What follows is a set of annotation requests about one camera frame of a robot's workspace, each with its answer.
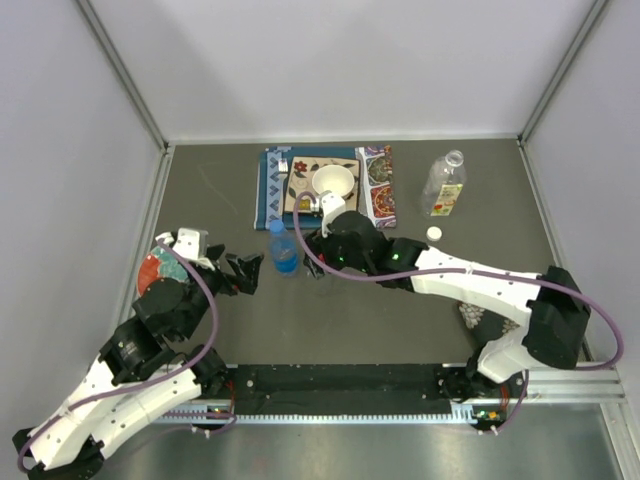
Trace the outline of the large clear juice bottle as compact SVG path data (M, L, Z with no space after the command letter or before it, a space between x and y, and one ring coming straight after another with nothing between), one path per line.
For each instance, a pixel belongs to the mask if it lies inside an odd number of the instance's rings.
M421 211L429 217L449 216L467 181L461 151L451 150L436 159L421 194Z

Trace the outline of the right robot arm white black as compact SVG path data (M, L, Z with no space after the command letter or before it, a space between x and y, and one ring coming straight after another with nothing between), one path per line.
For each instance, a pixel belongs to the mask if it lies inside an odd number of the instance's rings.
M356 280L436 295L511 322L484 341L467 363L466 380L487 396L514 374L535 367L573 370L591 309L573 276L550 266L543 274L509 272L444 253L424 242L386 237L354 211L303 236L305 263L319 277L356 271Z

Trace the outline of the white bottle cap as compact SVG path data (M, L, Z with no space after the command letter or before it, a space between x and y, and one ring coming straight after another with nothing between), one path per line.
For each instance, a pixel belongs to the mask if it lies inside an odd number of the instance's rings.
M430 242L438 242L442 239L443 232L437 226L430 226L426 231L426 236Z

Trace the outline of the red cap clear bottle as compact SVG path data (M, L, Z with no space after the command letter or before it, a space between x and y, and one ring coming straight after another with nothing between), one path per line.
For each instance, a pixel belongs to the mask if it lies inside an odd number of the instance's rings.
M325 274L315 280L315 292L320 297L334 297L342 294L344 280L332 274Z

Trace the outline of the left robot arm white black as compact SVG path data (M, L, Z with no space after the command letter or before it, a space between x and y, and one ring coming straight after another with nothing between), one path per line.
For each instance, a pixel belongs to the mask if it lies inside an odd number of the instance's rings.
M264 257L239 257L170 232L139 269L134 314L101 347L85 377L41 425L13 437L18 467L30 479L90 479L129 438L202 396L233 395L212 339L178 353L218 294L252 295Z

